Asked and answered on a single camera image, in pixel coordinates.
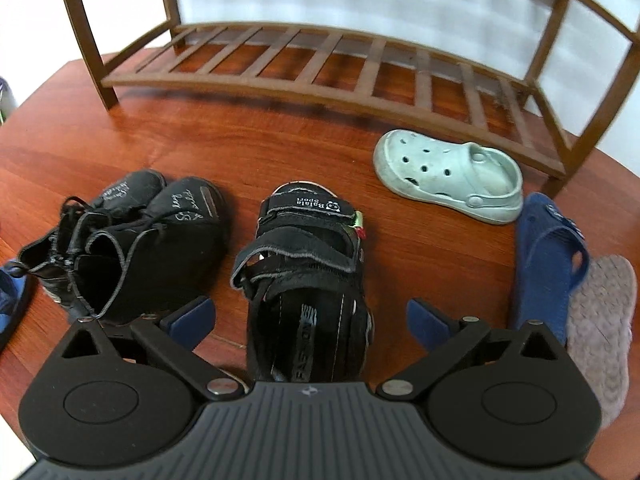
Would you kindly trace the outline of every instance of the red tag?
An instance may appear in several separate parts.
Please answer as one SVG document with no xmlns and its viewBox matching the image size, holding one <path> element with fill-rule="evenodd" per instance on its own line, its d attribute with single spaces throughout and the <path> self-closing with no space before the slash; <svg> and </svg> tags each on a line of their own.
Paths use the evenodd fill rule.
<svg viewBox="0 0 640 480">
<path fill-rule="evenodd" d="M 364 227 L 354 227 L 356 229 L 356 234 L 360 240 L 367 239 L 367 232 L 364 230 Z"/>
</svg>

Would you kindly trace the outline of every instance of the black boot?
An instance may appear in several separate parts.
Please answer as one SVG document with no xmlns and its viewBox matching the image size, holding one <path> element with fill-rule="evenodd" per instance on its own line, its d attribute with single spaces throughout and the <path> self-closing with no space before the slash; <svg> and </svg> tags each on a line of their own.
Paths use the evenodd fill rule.
<svg viewBox="0 0 640 480">
<path fill-rule="evenodd" d="M 89 203 L 75 196 L 67 198 L 60 208 L 58 225 L 24 246 L 16 259 L 5 265 L 7 272 L 16 278 L 26 273 L 37 276 L 46 293 L 69 309 L 75 295 L 66 270 L 82 253 L 91 231 L 140 218 L 140 211 L 165 186 L 161 173 L 139 170 L 110 185 Z"/>
<path fill-rule="evenodd" d="M 318 184 L 290 182 L 262 202 L 255 236 L 231 277 L 249 300 L 249 374 L 357 378 L 373 333 L 362 286 L 362 214 Z"/>
<path fill-rule="evenodd" d="M 160 192 L 137 222 L 96 230 L 69 272 L 74 311 L 108 324 L 164 316 L 202 294 L 230 234 L 226 203 L 194 176 Z"/>
</svg>

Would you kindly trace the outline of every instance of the gray ribbed plate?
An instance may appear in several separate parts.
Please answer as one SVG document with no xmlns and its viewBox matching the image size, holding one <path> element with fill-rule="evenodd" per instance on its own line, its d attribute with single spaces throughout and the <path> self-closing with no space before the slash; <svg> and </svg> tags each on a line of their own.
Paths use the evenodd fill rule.
<svg viewBox="0 0 640 480">
<path fill-rule="evenodd" d="M 586 480 L 598 477 L 579 463 L 526 472 L 473 462 L 441 444 L 412 405 L 381 400 L 364 383 L 257 383 L 242 399 L 206 406 L 178 444 L 145 462 L 113 470 L 82 471 L 42 461 L 22 478 Z"/>
</svg>

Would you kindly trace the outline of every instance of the black sandal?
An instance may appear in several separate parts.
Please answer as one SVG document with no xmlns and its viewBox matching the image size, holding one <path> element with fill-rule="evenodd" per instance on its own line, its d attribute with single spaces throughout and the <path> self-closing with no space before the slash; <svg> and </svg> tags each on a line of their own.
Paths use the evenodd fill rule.
<svg viewBox="0 0 640 480">
<path fill-rule="evenodd" d="M 256 380 L 354 380 L 373 319 L 362 286 L 362 214 L 312 182 L 280 186 L 260 207 L 256 239 L 236 257 L 249 300 L 247 367 Z"/>
</svg>

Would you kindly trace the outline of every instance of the wooden floor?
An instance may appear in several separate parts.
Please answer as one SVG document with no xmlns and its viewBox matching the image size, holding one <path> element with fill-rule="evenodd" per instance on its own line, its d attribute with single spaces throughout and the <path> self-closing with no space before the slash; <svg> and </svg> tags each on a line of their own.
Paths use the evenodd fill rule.
<svg viewBox="0 0 640 480">
<path fill-rule="evenodd" d="M 247 49 L 220 70 L 242 70 L 243 56 L 261 52 Z M 282 60 L 281 70 L 293 73 L 292 66 L 304 63 L 305 51 L 299 56 Z M 357 64 L 334 55 L 318 83 L 354 84 Z M 411 79 L 402 69 L 386 67 L 376 92 L 402 100 Z M 229 199 L 235 224 L 232 254 L 211 290 L 218 324 L 196 352 L 213 364 L 242 368 L 246 301 L 228 286 L 233 256 L 252 238 L 264 197 L 286 181 L 315 180 L 364 213 L 366 293 L 377 327 L 367 381 L 377 384 L 424 355 L 405 329 L 409 298 L 425 298 L 452 317 L 474 315 L 505 325 L 513 225 L 487 225 L 387 190 L 374 174 L 371 157 L 380 135 L 396 124 L 323 107 L 212 94 L 127 89 L 119 96 L 121 105 L 105 112 L 84 64 L 72 62 L 0 128 L 1 259 L 47 231 L 66 196 L 90 199 L 127 171 L 151 167 L 172 178 L 207 178 Z M 484 105 L 492 130 L 509 135 L 504 111 L 490 99 Z M 434 108 L 464 118 L 459 85 L 436 80 Z M 527 121 L 538 132 L 536 142 L 549 148 L 540 122 L 531 116 Z M 524 176 L 526 192 L 543 181 L 526 168 Z M 577 221 L 594 256 L 619 253 L 640 268 L 640 179 L 596 152 L 558 204 Z M 61 309 L 39 292 L 0 355 L 0 413 L 18 433 L 20 398 L 66 327 Z M 639 328 L 636 316 L 636 334 Z M 633 345 L 630 368 L 624 412 L 599 434 L 588 459 L 607 479 L 640 474 L 640 341 Z"/>
</svg>

